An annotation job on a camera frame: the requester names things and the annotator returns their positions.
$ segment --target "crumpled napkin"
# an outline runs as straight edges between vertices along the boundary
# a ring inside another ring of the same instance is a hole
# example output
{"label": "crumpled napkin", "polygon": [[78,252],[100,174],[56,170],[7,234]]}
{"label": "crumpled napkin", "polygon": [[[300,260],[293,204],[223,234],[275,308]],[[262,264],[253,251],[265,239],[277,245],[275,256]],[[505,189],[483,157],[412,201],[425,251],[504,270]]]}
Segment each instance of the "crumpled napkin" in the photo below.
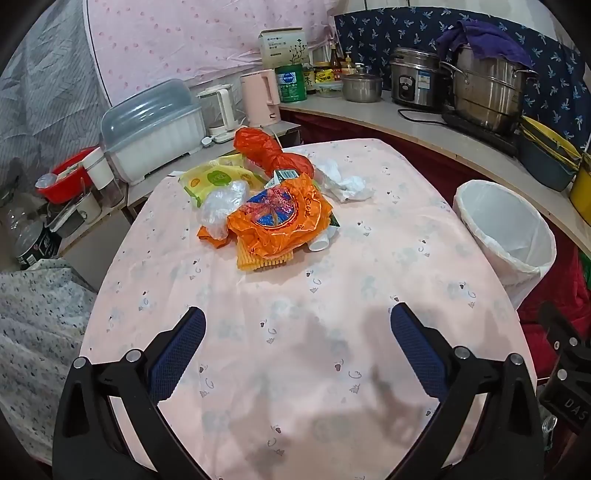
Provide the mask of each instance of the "crumpled napkin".
{"label": "crumpled napkin", "polygon": [[310,158],[314,165],[314,179],[323,192],[330,192],[338,201],[366,200],[374,194],[374,190],[367,187],[365,180],[353,176],[343,178],[337,162],[326,158]]}

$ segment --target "printed label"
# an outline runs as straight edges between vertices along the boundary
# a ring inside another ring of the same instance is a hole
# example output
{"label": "printed label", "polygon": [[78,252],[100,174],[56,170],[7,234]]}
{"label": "printed label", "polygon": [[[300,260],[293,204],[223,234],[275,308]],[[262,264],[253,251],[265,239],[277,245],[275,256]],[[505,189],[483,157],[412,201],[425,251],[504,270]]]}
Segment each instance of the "printed label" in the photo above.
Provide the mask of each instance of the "printed label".
{"label": "printed label", "polygon": [[431,74],[420,70],[417,77],[417,86],[424,90],[431,89]]}

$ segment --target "white trash bag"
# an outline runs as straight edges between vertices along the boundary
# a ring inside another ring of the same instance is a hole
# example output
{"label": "white trash bag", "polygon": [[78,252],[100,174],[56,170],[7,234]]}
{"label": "white trash bag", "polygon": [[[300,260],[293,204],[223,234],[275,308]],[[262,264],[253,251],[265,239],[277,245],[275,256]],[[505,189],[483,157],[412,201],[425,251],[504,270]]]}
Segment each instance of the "white trash bag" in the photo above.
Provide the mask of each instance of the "white trash bag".
{"label": "white trash bag", "polygon": [[532,204],[484,180],[461,185],[453,211],[485,254],[517,309],[556,259],[554,234]]}

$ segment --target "purple cloth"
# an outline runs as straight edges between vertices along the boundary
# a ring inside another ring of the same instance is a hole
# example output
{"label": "purple cloth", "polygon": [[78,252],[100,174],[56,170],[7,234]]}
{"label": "purple cloth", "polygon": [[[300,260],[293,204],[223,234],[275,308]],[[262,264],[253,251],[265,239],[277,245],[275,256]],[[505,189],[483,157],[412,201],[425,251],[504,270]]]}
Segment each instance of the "purple cloth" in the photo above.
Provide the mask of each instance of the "purple cloth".
{"label": "purple cloth", "polygon": [[469,44],[477,59],[497,59],[521,63],[531,68],[531,58],[508,34],[487,22],[461,20],[437,39],[437,54],[445,60],[447,51],[454,53]]}

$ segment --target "screw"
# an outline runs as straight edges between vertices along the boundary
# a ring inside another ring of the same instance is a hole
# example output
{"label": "screw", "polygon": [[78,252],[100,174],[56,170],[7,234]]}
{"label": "screw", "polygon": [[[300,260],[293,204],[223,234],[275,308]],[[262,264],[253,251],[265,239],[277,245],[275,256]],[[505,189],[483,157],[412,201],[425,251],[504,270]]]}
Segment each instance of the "screw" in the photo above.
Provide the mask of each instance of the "screw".
{"label": "screw", "polygon": [[459,346],[454,350],[456,357],[465,360],[470,356],[470,350],[468,350],[465,346]]}
{"label": "screw", "polygon": [[74,360],[74,368],[82,368],[86,365],[86,358],[83,356],[79,356],[76,360]]}
{"label": "screw", "polygon": [[556,427],[557,423],[558,419],[556,416],[550,415],[549,417],[546,417],[542,422],[542,432],[550,433],[552,430],[554,430],[554,427]]}
{"label": "screw", "polygon": [[518,353],[512,353],[509,358],[514,365],[521,365],[523,363],[523,357]]}
{"label": "screw", "polygon": [[137,362],[140,358],[142,358],[142,352],[139,350],[130,350],[125,354],[125,359],[128,362]]}

